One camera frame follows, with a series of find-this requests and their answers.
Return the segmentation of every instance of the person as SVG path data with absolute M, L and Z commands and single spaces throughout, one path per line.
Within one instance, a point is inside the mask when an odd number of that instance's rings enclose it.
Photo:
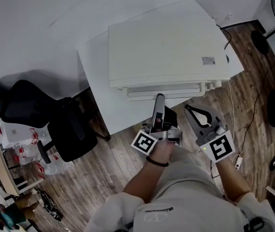
M 172 163 L 163 167 L 170 157 Z M 159 141 L 140 172 L 123 192 L 107 198 L 85 232 L 275 232 L 268 201 L 257 201 L 229 158 L 216 166 L 225 196 L 196 154 Z
M 18 223 L 35 217 L 33 210 L 39 205 L 39 201 L 30 205 L 29 199 L 32 193 L 28 193 L 6 207 L 0 204 L 0 230 L 6 226 L 10 230 L 18 230 Z

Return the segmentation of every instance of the gray t-shirt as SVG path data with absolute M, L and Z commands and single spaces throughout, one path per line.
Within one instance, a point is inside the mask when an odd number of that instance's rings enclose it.
M 165 169 L 150 203 L 123 192 L 111 196 L 85 232 L 243 232 L 253 217 L 264 221 L 259 232 L 275 232 L 268 201 L 259 203 L 248 193 L 237 204 L 229 202 L 197 161 L 182 159 Z

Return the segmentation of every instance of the power strip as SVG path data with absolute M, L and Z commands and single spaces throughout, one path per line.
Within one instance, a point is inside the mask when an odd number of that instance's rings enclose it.
M 238 158 L 237 158 L 236 163 L 235 163 L 235 168 L 236 168 L 237 170 L 239 170 L 242 161 L 243 161 L 243 157 L 238 157 Z

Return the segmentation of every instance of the desk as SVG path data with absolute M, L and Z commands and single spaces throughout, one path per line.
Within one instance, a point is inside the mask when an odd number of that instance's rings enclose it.
M 175 19 L 187 16 L 198 19 L 201 23 L 214 23 L 194 0 L 173 3 L 139 15 L 133 20 L 155 18 L 156 16 L 169 16 Z M 227 43 L 224 34 L 222 39 L 222 42 L 218 44 L 223 47 Z M 122 91 L 109 87 L 107 43 L 106 31 L 80 47 L 78 53 L 107 129 L 110 134 L 114 134 L 150 118 L 153 115 L 155 100 L 128 101 Z M 226 48 L 226 53 L 230 59 L 230 76 L 243 71 L 243 66 L 231 45 Z M 171 108 L 186 100 L 188 98 L 166 99 L 166 106 Z
M 26 186 L 25 188 L 18 190 L 18 187 L 26 184 L 28 181 L 24 181 L 20 183 L 19 185 L 16 186 L 14 183 L 14 180 L 10 174 L 10 171 L 5 163 L 1 148 L 0 148 L 0 181 L 2 182 L 5 191 L 8 194 L 12 194 L 14 196 L 19 196 L 21 193 L 25 192 L 26 190 L 29 190 L 30 188 L 36 186 L 37 184 L 41 183 L 44 181 L 43 178 L 39 179 L 38 181 Z

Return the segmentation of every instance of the chair wheel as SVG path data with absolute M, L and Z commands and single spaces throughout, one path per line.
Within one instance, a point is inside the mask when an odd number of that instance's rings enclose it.
M 270 171 L 273 171 L 275 169 L 275 156 L 273 157 L 272 161 L 270 162 Z

